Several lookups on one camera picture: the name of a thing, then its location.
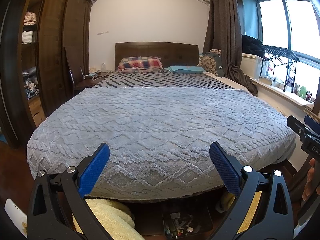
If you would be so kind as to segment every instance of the white plastic box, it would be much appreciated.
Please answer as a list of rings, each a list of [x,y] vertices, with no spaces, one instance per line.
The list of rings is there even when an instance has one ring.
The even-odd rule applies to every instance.
[[[240,68],[245,75],[259,80],[262,68],[262,58],[256,55],[243,53]]]

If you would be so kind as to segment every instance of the wooden headboard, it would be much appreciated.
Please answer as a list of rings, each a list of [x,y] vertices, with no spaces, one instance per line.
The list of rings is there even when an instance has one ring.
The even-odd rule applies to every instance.
[[[197,66],[197,45],[172,42],[124,42],[116,43],[115,67],[125,57],[161,57],[163,68],[171,65]]]

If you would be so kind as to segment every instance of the striped bedsheet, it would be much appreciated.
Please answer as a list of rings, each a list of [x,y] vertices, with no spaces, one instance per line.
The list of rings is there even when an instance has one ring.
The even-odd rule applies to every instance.
[[[197,87],[210,89],[233,89],[205,74],[171,73],[113,73],[95,87]]]

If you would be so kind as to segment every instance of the blue clamp pad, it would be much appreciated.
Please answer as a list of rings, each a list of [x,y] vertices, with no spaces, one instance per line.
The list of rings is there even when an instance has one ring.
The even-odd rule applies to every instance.
[[[81,177],[79,178],[79,194],[81,197],[89,194],[96,184],[101,172],[106,166],[110,157],[109,146],[105,143],[101,144],[94,153],[93,159],[85,168]]]
[[[238,197],[241,192],[242,178],[241,169],[236,170],[242,167],[239,161],[235,157],[227,155],[218,142],[210,145],[209,154],[228,192]]]

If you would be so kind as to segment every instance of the hand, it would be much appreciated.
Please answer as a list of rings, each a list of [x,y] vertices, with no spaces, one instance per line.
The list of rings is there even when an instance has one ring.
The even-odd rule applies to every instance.
[[[307,200],[310,197],[310,195],[312,194],[312,192],[311,192],[311,190],[312,190],[311,181],[313,180],[313,176],[315,174],[315,164],[316,164],[316,160],[315,159],[311,159],[310,160],[310,165],[312,167],[308,171],[308,181],[306,183],[306,186],[304,187],[304,192],[302,194],[302,199],[304,201]],[[317,187],[317,193],[320,195],[320,186]]]

